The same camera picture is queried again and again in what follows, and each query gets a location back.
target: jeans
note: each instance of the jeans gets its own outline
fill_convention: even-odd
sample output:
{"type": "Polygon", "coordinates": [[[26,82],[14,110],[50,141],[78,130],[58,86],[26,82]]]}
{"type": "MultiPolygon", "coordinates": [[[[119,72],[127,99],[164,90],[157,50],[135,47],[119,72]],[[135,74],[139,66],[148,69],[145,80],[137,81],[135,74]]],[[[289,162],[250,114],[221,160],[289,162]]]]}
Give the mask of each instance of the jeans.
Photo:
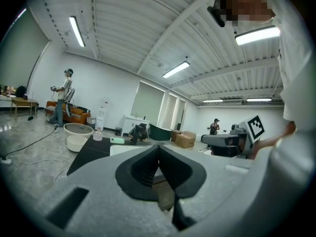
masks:
{"type": "Polygon", "coordinates": [[[57,100],[57,106],[53,112],[53,115],[49,119],[52,124],[58,124],[58,126],[63,126],[63,99],[57,100]]]}

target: person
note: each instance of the person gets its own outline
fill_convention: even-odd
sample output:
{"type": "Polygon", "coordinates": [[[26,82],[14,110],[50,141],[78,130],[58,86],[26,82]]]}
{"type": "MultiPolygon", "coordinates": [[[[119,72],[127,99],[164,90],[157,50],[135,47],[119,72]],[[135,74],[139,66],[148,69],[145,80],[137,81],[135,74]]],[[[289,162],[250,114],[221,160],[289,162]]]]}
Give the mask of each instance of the person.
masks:
{"type": "Polygon", "coordinates": [[[216,135],[217,134],[217,130],[220,129],[218,121],[219,120],[216,118],[214,120],[214,123],[212,123],[211,126],[207,128],[207,129],[209,129],[209,135],[216,135]]]}
{"type": "MultiPolygon", "coordinates": [[[[146,130],[146,125],[140,124],[139,126],[142,128],[140,131],[142,138],[138,139],[138,140],[147,141],[148,140],[148,131],[146,130]]],[[[134,138],[134,131],[135,131],[135,127],[128,134],[128,136],[131,138],[130,139],[131,141],[133,141],[133,138],[134,138]]]]}
{"type": "Polygon", "coordinates": [[[58,100],[53,115],[48,121],[51,124],[55,124],[57,127],[63,126],[63,104],[65,96],[71,88],[71,76],[73,75],[74,71],[72,69],[67,69],[64,71],[64,73],[66,79],[64,80],[63,86],[54,90],[55,92],[58,92],[58,100]]]}
{"type": "Polygon", "coordinates": [[[300,104],[297,102],[305,103],[304,100],[299,100],[300,94],[304,95],[305,99],[308,99],[306,94],[315,96],[315,85],[307,82],[311,81],[313,75],[315,76],[313,70],[315,50],[304,33],[307,29],[296,7],[288,0],[215,0],[210,13],[221,27],[225,25],[223,23],[225,18],[233,24],[239,24],[242,20],[256,22],[272,20],[280,30],[278,61],[284,87],[281,93],[284,101],[283,118],[288,120],[289,124],[279,136],[255,142],[250,158],[254,159],[261,148],[276,145],[280,138],[293,134],[297,129],[315,129],[316,119],[313,116],[315,106],[298,108],[300,104]],[[308,85],[313,89],[305,91],[302,85],[308,85]]]}

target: water bottle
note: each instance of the water bottle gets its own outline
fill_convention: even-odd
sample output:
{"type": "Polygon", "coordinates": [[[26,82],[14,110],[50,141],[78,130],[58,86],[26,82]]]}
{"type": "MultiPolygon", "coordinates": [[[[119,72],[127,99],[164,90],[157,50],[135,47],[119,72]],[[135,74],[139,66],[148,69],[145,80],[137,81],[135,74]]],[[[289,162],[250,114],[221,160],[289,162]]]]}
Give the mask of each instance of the water bottle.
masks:
{"type": "Polygon", "coordinates": [[[101,128],[100,127],[98,127],[98,129],[93,134],[93,139],[96,140],[96,141],[101,141],[102,140],[102,133],[101,133],[101,128]]]}

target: cardboard box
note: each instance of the cardboard box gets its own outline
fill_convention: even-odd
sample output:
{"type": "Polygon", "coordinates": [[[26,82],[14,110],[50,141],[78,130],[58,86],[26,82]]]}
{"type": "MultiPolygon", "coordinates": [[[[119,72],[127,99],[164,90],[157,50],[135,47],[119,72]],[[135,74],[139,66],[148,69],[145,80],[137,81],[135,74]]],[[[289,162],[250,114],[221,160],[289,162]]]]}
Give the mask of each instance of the cardboard box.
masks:
{"type": "Polygon", "coordinates": [[[176,141],[177,135],[178,135],[178,134],[181,134],[181,133],[182,133],[182,131],[179,131],[179,130],[172,130],[172,132],[171,132],[171,140],[172,140],[172,141],[176,141]]]}
{"type": "Polygon", "coordinates": [[[196,141],[196,134],[193,132],[185,131],[181,134],[177,134],[175,144],[181,148],[191,148],[196,141]]]}

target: ceiling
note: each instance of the ceiling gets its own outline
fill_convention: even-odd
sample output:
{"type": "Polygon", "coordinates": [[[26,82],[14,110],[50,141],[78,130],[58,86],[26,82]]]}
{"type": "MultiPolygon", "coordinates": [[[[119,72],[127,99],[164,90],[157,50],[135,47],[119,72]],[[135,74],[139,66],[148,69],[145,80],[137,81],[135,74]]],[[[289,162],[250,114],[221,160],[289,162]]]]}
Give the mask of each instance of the ceiling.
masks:
{"type": "Polygon", "coordinates": [[[220,28],[207,12],[213,2],[29,0],[28,4],[45,34],[66,52],[139,74],[199,105],[204,99],[244,102],[272,95],[272,104],[282,104],[278,38],[238,46],[234,34],[271,23],[220,28]],[[85,48],[79,46],[70,16],[77,17],[85,48]],[[185,60],[190,63],[187,69],[162,77],[185,60]]]}

